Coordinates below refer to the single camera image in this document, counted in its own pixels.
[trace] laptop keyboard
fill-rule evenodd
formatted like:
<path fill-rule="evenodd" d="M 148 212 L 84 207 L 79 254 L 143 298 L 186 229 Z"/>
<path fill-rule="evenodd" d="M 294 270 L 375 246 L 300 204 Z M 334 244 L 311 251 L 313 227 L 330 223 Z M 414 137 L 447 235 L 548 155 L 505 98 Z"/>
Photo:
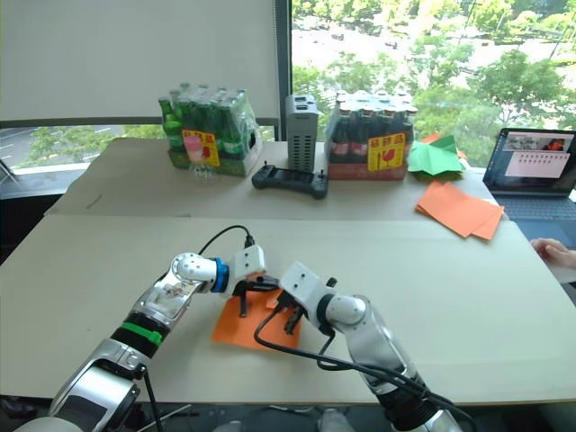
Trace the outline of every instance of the laptop keyboard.
<path fill-rule="evenodd" d="M 576 221 L 576 204 L 571 200 L 543 200 L 529 198 L 501 198 L 498 203 L 506 207 L 512 219 L 537 221 Z"/>

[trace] yellow label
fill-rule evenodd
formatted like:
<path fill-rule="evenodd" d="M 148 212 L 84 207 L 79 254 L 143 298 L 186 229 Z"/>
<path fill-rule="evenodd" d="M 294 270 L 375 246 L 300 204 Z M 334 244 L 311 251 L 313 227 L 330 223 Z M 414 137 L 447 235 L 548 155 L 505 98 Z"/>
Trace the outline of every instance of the yellow label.
<path fill-rule="evenodd" d="M 216 137 L 213 133 L 201 132 L 199 130 L 182 130 L 182 138 L 184 144 L 186 137 L 198 137 L 202 141 L 202 154 L 204 156 L 204 164 L 212 165 L 213 167 L 220 166 L 220 158 L 218 157 L 218 146 L 216 145 Z"/>
<path fill-rule="evenodd" d="M 368 140 L 368 171 L 401 167 L 404 162 L 406 134 L 395 133 Z"/>

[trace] person's hand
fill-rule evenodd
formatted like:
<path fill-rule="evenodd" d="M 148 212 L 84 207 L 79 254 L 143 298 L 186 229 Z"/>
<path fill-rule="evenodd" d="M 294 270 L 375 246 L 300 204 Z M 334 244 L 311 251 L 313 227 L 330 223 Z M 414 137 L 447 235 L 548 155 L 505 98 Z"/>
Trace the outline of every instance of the person's hand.
<path fill-rule="evenodd" d="M 548 265 L 576 269 L 576 251 L 569 250 L 560 241 L 553 238 L 536 238 L 530 243 Z"/>

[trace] white table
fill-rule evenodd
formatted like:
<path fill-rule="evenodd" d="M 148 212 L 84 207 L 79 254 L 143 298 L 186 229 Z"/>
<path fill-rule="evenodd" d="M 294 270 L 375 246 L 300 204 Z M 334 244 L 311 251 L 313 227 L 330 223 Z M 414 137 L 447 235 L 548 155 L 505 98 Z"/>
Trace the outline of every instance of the white table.
<path fill-rule="evenodd" d="M 286 144 L 264 144 L 253 173 L 264 161 L 287 167 Z M 326 166 L 317 147 L 316 171 Z M 479 198 L 491 194 L 482 174 L 467 172 L 455 182 Z M 412 175 L 403 182 L 330 181 L 328 196 L 279 189 L 255 189 L 250 178 L 221 175 L 214 184 L 199 184 L 186 170 L 172 167 L 167 144 L 157 139 L 116 139 L 49 210 L 50 214 L 177 216 L 291 220 L 419 220 L 414 205 L 426 184 Z"/>
<path fill-rule="evenodd" d="M 49 215 L 0 267 L 0 393 L 52 397 L 179 252 L 237 219 Z M 518 227 L 490 243 L 421 220 L 244 220 L 269 273 L 300 260 L 382 312 L 431 388 L 456 402 L 576 399 L 576 310 Z M 230 257 L 241 233 L 210 256 Z M 160 401 L 375 402 L 353 372 L 210 341 L 199 295 L 151 368 Z M 305 323 L 301 347 L 323 336 Z M 343 338 L 331 354 L 347 358 Z"/>

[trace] six-pack of bottles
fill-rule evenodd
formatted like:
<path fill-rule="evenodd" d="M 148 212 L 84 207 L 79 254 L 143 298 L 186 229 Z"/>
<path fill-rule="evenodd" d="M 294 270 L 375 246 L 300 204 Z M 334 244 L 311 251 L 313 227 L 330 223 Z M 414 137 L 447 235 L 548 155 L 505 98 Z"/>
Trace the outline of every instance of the six-pack of bottles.
<path fill-rule="evenodd" d="M 182 83 L 158 102 L 175 167 L 193 164 L 224 174 L 247 174 L 261 140 L 245 89 Z"/>
<path fill-rule="evenodd" d="M 326 133 L 328 177 L 402 179 L 417 112 L 408 94 L 338 92 Z"/>

